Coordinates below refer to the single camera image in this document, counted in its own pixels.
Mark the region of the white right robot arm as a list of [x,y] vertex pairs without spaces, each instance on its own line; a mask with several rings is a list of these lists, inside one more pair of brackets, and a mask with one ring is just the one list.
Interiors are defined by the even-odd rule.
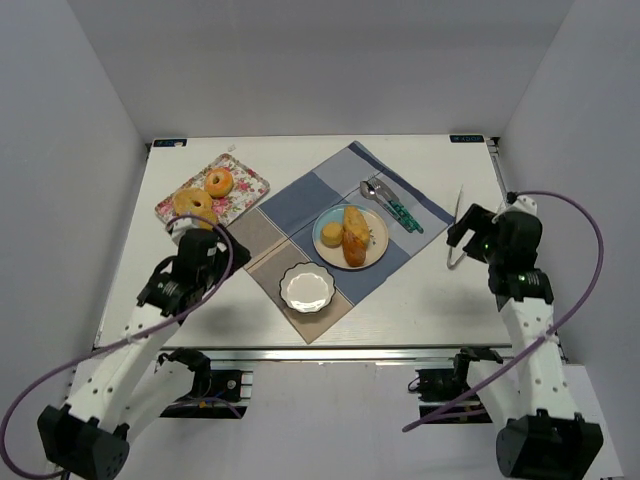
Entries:
[[549,277],[536,266],[543,227],[537,206],[520,197],[494,213],[478,204],[447,231],[455,247],[466,233],[466,255],[488,267],[488,286],[515,354],[511,380],[497,354],[468,349],[454,365],[497,428],[496,460],[515,479],[582,479],[604,443],[587,421],[564,375]]

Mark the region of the brown crusty pastry piece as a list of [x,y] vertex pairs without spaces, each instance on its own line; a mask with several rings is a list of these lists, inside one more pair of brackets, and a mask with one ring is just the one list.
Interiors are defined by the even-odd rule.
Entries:
[[350,267],[361,267],[366,260],[366,245],[349,230],[345,230],[342,239],[343,255]]

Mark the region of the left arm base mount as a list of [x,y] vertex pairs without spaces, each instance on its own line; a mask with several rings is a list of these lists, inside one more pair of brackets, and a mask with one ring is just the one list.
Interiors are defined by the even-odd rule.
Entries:
[[237,367],[216,365],[198,350],[179,348],[161,353],[155,373],[165,365],[182,364],[191,374],[191,389],[161,413],[161,418],[237,419],[241,420],[249,405],[253,372]]

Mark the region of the small round bun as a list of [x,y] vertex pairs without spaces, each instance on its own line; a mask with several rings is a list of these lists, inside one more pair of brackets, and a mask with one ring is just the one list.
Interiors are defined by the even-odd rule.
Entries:
[[329,222],[321,230],[321,242],[328,248],[338,247],[342,243],[343,225],[338,222]]

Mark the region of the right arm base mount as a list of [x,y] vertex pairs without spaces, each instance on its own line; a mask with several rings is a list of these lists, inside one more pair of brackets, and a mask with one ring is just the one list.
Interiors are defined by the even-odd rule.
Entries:
[[[469,389],[467,374],[474,362],[489,361],[502,365],[503,358],[488,347],[463,347],[454,357],[450,367],[424,368],[416,371],[415,378],[407,385],[409,394],[419,399],[419,413],[425,416],[453,400]],[[449,416],[436,420],[436,424],[490,424],[477,394],[448,411]]]

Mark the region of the oblong golden bread roll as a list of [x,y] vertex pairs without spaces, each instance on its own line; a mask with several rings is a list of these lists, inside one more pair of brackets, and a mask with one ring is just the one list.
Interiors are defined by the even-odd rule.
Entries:
[[343,228],[355,235],[365,246],[370,241],[369,226],[361,211],[354,205],[344,208]]

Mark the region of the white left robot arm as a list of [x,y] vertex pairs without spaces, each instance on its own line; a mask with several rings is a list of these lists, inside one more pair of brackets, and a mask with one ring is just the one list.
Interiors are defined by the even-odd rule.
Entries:
[[249,250],[224,228],[187,230],[137,296],[125,344],[102,357],[86,383],[37,426],[48,460],[83,479],[113,479],[130,444],[173,402],[204,395],[210,360],[202,352],[161,348],[212,288],[244,267]]

